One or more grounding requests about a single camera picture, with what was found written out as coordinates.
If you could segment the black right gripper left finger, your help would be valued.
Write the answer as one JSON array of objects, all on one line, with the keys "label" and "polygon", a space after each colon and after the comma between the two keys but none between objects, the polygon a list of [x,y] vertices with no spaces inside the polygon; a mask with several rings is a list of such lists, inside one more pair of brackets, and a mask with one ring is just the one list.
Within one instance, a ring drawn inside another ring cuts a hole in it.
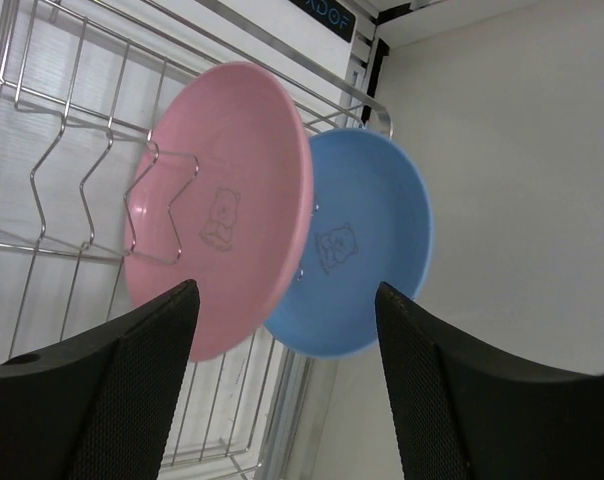
[{"label": "black right gripper left finger", "polygon": [[0,479],[155,479],[196,329],[184,281],[0,364]]}]

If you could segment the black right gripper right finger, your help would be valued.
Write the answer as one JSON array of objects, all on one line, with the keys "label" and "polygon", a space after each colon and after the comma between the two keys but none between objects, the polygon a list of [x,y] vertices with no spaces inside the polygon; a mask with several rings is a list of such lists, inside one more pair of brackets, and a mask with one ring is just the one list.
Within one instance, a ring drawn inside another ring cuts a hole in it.
[{"label": "black right gripper right finger", "polygon": [[407,479],[604,479],[604,374],[507,353],[388,283],[376,324]]}]

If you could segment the blue plastic plate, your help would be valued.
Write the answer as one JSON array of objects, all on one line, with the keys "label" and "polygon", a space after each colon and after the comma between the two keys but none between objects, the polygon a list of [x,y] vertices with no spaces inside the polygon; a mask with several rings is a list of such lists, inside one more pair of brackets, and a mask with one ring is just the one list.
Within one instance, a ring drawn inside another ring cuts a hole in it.
[{"label": "blue plastic plate", "polygon": [[341,358],[376,342],[380,283],[420,294],[433,212],[419,169],[387,137],[336,129],[313,136],[310,147],[315,211],[298,271],[265,327],[300,354]]}]

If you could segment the pink plastic plate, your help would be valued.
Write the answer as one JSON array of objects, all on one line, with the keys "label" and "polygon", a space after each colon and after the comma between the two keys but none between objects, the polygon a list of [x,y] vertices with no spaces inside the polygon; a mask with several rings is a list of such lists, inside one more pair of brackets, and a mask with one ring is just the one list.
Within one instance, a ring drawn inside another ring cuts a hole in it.
[{"label": "pink plastic plate", "polygon": [[127,195],[133,304],[192,279],[200,307],[191,359],[233,349],[291,284],[312,200],[310,142],[282,84],[249,62],[204,72],[157,122]]}]

